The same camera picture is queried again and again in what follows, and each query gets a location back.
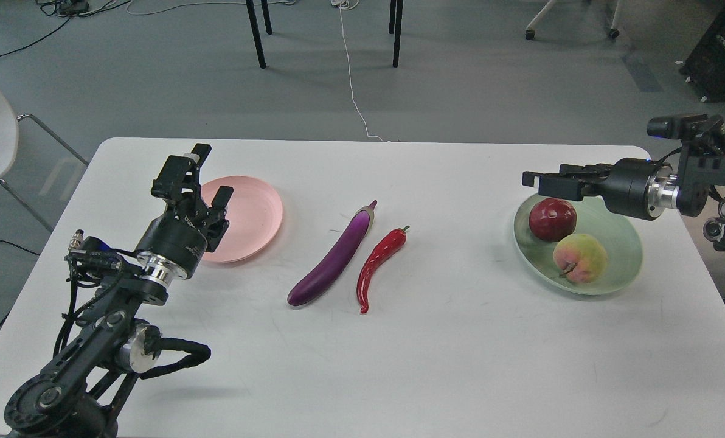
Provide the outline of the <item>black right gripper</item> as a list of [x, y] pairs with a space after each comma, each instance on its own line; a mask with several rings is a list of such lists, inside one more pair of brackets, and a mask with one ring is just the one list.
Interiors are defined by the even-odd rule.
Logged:
[[525, 171], [522, 185], [536, 188], [540, 196], [571, 201], [599, 196], [600, 185], [608, 211], [644, 221], [657, 219], [665, 209], [676, 210], [679, 195], [670, 164], [634, 158], [614, 165], [560, 164], [559, 173]]

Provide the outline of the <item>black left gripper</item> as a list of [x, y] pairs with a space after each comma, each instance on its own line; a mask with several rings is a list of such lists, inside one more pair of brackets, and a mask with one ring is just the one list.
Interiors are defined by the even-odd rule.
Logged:
[[170, 155], [152, 181], [151, 196], [166, 203], [151, 222], [134, 253], [150, 281], [188, 279], [205, 252], [215, 252], [228, 230], [226, 219], [234, 188], [219, 186], [210, 207], [199, 196], [199, 170], [209, 157], [209, 144], [195, 144], [189, 153]]

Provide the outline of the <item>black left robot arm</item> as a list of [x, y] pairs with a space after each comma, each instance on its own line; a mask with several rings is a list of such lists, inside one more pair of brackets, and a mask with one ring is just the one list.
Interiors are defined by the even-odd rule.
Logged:
[[4, 420], [10, 437], [115, 437], [117, 419], [140, 380], [201, 365], [204, 344], [166, 338], [137, 318], [140, 306], [164, 305], [173, 280], [188, 279], [228, 230], [234, 189], [221, 186], [210, 203], [199, 170], [209, 144], [171, 155], [152, 183], [165, 202], [133, 251], [76, 232], [65, 261], [71, 299], [53, 358], [10, 397]]

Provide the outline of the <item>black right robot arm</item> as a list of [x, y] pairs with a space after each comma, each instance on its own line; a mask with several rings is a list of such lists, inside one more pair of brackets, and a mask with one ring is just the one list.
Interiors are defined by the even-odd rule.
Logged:
[[526, 171], [525, 186], [538, 194], [570, 201], [588, 196], [603, 199], [608, 211], [652, 221], [665, 209], [697, 217], [713, 199], [715, 217], [704, 223], [702, 234], [716, 251], [725, 252], [725, 124], [721, 116], [678, 114], [647, 122], [651, 137], [674, 139], [680, 146], [678, 168], [665, 161], [623, 158], [615, 164], [561, 164], [555, 173]]

